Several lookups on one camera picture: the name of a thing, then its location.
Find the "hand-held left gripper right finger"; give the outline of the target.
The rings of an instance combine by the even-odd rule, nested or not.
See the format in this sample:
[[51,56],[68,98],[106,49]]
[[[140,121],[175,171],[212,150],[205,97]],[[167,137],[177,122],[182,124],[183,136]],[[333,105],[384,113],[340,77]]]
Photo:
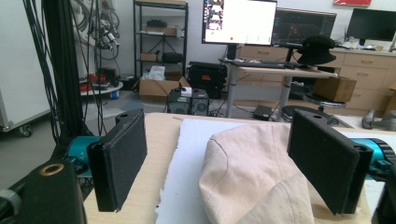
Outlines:
[[295,110],[288,153],[333,214],[356,212],[372,149],[339,133],[322,116]]

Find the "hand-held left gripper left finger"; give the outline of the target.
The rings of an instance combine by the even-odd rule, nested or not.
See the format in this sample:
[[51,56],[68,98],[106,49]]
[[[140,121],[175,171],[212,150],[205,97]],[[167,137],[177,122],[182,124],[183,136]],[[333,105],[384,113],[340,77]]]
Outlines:
[[120,211],[148,155],[144,110],[116,116],[116,125],[87,152],[98,210]]

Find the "beige cloth cap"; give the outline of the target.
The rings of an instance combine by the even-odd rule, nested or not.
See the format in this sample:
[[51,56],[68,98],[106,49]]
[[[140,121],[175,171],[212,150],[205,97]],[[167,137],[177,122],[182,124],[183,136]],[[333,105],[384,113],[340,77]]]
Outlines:
[[287,152],[290,126],[249,124],[208,140],[199,191],[212,224],[314,224],[307,180]]

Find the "teal round device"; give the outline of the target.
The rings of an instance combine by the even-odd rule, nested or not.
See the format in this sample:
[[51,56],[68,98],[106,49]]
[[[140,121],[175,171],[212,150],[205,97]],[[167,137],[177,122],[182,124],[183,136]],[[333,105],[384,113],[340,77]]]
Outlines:
[[365,145],[373,151],[367,177],[385,182],[390,167],[396,164],[396,153],[391,146],[378,138],[352,138],[352,141]]
[[78,136],[69,145],[66,158],[74,164],[78,177],[92,176],[88,148],[98,140],[98,136]]

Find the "round black stool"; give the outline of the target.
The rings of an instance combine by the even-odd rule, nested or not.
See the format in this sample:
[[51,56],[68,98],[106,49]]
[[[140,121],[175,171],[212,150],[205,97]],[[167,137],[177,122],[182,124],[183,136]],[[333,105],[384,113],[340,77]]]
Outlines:
[[344,102],[334,102],[332,100],[326,99],[322,96],[316,95],[314,93],[307,93],[303,96],[303,99],[308,103],[312,103],[318,106],[319,111],[323,111],[325,107],[330,108],[345,108],[346,103]]

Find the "white sheet mat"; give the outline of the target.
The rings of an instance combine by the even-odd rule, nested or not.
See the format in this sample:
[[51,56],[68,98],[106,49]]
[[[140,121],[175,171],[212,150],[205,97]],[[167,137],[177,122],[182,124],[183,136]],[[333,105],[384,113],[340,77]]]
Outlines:
[[[205,212],[199,180],[208,140],[216,133],[240,127],[243,123],[184,119],[177,149],[170,162],[155,224],[212,224]],[[371,224],[382,195],[383,183],[365,181],[357,210],[352,215],[335,215],[307,181],[314,224]]]

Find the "grey metal device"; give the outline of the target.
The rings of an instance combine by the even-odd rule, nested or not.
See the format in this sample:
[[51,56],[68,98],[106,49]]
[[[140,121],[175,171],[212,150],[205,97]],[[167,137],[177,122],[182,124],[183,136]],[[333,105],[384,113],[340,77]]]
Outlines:
[[370,109],[362,118],[361,125],[364,129],[380,129],[396,132],[396,110],[390,110],[382,119],[375,118],[375,111]]

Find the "closed brown cardboard box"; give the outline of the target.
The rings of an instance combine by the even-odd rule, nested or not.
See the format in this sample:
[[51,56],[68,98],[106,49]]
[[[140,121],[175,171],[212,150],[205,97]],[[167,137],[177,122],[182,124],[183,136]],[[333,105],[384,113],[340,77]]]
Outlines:
[[346,77],[318,78],[313,93],[334,102],[349,102],[357,81]]

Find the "round white side table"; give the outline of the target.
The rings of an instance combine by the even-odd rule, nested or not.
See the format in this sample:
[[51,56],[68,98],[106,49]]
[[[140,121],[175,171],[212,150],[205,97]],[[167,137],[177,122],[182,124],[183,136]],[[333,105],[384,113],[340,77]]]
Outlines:
[[105,86],[93,86],[90,90],[81,91],[81,96],[92,96],[92,95],[100,95],[105,93],[111,93],[114,91],[119,91],[123,87],[123,83],[119,82],[116,87],[107,84]]

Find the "small flat black box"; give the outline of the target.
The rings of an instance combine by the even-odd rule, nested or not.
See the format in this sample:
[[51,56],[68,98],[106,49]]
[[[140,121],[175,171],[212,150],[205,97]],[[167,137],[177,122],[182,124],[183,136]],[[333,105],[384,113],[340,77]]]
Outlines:
[[259,120],[269,120],[273,115],[273,109],[269,106],[258,105],[254,110],[252,117]]

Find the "open cardboard box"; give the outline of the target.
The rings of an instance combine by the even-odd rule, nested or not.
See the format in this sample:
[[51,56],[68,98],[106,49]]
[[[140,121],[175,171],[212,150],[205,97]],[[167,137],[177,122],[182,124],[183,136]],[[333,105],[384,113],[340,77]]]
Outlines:
[[139,96],[143,102],[165,103],[171,90],[189,87],[184,77],[168,80],[141,78],[139,80]]

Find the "black computer tower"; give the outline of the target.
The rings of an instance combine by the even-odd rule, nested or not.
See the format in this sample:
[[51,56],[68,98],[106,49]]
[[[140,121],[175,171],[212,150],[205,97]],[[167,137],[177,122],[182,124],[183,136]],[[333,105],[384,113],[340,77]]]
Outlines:
[[182,96],[180,90],[171,90],[166,106],[168,113],[188,115],[191,112],[191,98]]
[[191,113],[196,116],[208,114],[209,97],[205,90],[194,90],[191,97]]

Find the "light wooden drawer cabinet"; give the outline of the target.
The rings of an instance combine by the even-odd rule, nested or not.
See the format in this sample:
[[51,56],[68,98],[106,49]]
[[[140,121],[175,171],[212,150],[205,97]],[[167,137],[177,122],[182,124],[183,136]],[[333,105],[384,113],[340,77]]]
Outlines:
[[[236,53],[243,60],[286,61],[288,49],[279,47],[241,47]],[[331,49],[336,60],[322,64],[320,70],[334,71],[340,77],[357,80],[351,100],[344,109],[329,109],[330,113],[343,115],[363,115],[371,108],[378,116],[386,113],[393,91],[389,88],[396,83],[396,52]],[[284,77],[248,75],[239,70],[237,87],[268,87],[284,84]],[[234,101],[235,105],[276,107],[279,97],[273,101],[247,99]]]

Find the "white standing desk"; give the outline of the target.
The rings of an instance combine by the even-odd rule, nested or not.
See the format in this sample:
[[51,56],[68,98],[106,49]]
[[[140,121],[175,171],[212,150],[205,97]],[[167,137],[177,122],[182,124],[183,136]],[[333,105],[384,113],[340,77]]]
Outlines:
[[[267,67],[246,67],[236,60],[225,60],[230,67],[229,88],[226,106],[226,117],[233,115],[233,102],[237,100],[257,100],[257,101],[279,101],[276,120],[280,120],[281,109],[287,105],[290,95],[290,86],[294,77],[310,77],[310,78],[329,78],[338,77],[336,73],[320,71],[318,69],[276,69]],[[240,72],[247,73],[252,76],[274,76],[283,77],[285,82],[282,86],[237,86],[237,75]]]

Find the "black hat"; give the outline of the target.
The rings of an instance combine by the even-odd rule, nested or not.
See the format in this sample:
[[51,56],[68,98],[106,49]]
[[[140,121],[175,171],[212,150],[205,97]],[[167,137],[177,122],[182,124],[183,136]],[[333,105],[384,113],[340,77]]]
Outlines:
[[330,53],[330,49],[334,47],[334,41],[325,35],[309,36],[303,41],[302,47],[297,50],[301,54],[297,62],[307,65],[333,62],[336,60],[336,57]]

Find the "black metal stand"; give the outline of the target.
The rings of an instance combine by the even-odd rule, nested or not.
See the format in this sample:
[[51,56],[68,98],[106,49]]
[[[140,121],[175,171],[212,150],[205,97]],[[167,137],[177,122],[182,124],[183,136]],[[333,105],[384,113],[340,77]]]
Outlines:
[[42,0],[57,91],[61,136],[82,135],[84,123],[70,0]]

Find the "black keyboard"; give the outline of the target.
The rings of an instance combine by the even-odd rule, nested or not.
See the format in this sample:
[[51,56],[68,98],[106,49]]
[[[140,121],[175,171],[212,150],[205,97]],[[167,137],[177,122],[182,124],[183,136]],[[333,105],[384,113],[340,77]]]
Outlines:
[[271,69],[295,69],[298,64],[297,63],[289,63],[289,62],[248,62],[248,61],[232,61],[232,65],[238,67],[256,67],[256,68],[271,68]]

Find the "black hard case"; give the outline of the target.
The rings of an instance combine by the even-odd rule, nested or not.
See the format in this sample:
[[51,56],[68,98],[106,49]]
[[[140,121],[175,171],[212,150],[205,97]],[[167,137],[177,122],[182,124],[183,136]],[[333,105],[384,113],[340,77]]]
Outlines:
[[220,99],[227,72],[224,64],[190,62],[188,82],[194,89],[205,90],[210,99]]

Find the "black metal shelf rack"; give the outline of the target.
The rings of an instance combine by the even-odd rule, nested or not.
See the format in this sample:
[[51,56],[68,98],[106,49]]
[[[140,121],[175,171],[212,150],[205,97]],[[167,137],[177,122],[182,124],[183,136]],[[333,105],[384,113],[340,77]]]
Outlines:
[[189,4],[185,0],[133,0],[134,73],[152,65],[186,73]]

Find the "dark wide monitor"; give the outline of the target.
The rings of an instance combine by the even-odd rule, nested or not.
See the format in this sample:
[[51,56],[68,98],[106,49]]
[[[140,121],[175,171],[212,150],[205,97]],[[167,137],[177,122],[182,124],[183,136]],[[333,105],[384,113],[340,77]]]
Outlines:
[[278,7],[272,44],[301,45],[309,36],[331,36],[337,14]]

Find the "white wheeled cabinet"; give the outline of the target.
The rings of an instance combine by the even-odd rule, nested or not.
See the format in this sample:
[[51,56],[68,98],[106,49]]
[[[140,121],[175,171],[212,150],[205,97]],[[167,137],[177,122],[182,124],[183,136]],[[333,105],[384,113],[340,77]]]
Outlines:
[[50,112],[22,0],[0,0],[0,133],[29,137]]

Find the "black switched-off monitor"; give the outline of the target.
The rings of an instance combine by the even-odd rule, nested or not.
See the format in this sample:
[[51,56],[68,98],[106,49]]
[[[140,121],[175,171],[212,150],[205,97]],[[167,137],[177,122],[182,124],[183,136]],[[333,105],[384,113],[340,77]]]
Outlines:
[[348,37],[392,41],[396,33],[396,11],[354,8],[346,30]]

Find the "bright white monitor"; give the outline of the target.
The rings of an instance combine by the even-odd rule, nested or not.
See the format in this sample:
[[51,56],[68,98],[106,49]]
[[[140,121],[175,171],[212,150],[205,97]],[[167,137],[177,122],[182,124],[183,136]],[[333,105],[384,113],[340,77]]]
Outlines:
[[204,0],[202,42],[269,46],[276,0]]

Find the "red wall picture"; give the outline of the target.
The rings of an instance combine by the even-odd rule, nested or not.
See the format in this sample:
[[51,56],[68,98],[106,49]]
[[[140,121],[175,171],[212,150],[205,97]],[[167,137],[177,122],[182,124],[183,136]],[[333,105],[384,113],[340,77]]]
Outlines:
[[333,3],[338,6],[369,7],[372,0],[333,0]]

